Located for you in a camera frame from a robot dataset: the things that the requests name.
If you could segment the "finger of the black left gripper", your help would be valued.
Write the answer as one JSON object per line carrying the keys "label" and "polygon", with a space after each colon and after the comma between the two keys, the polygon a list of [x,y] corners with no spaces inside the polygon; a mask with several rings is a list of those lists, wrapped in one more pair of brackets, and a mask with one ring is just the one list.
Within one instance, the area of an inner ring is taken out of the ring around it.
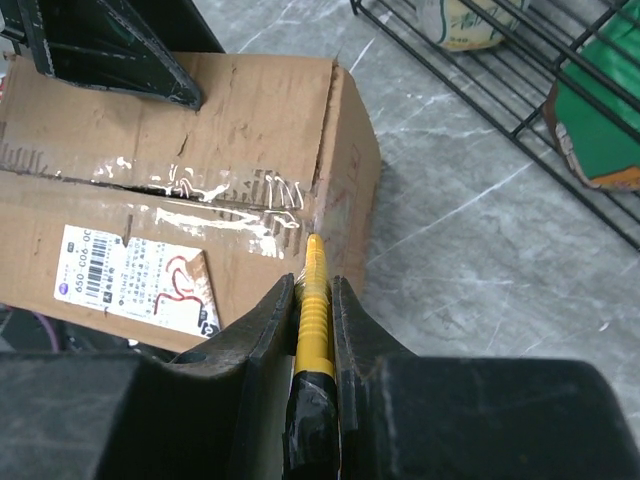
{"label": "finger of the black left gripper", "polygon": [[178,52],[203,50],[191,1],[17,1],[14,47],[38,73],[85,89],[199,110],[203,94]]}

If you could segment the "yellow utility knife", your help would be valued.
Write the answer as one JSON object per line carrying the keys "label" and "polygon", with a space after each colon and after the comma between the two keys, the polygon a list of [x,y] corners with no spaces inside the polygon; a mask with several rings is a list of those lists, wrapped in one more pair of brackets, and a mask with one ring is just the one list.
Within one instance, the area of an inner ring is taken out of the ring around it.
{"label": "yellow utility knife", "polygon": [[296,281],[296,353],[284,432],[285,479],[335,479],[340,465],[331,291],[324,242],[312,234]]}

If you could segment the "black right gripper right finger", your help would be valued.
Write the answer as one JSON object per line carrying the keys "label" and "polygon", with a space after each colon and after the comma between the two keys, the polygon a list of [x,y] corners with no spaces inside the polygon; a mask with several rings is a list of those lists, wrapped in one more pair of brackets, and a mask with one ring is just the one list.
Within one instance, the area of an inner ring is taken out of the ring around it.
{"label": "black right gripper right finger", "polygon": [[389,446],[384,362],[411,352],[367,313],[347,278],[334,277],[331,290],[340,476],[379,479]]}

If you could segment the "brown cardboard box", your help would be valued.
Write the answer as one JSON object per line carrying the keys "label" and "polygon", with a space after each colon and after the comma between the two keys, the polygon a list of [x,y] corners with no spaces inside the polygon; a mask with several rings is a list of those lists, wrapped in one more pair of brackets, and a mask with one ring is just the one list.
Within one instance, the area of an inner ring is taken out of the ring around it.
{"label": "brown cardboard box", "polygon": [[184,351],[299,273],[364,282],[381,155],[329,59],[182,53],[198,111],[14,58],[1,101],[1,300]]}

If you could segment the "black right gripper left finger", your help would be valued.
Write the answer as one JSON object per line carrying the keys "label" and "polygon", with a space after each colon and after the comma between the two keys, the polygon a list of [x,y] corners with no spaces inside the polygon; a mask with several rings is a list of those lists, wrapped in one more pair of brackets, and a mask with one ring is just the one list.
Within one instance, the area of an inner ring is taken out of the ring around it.
{"label": "black right gripper left finger", "polygon": [[295,333],[286,274],[247,314],[181,354],[189,419],[178,434],[190,479],[279,479]]}

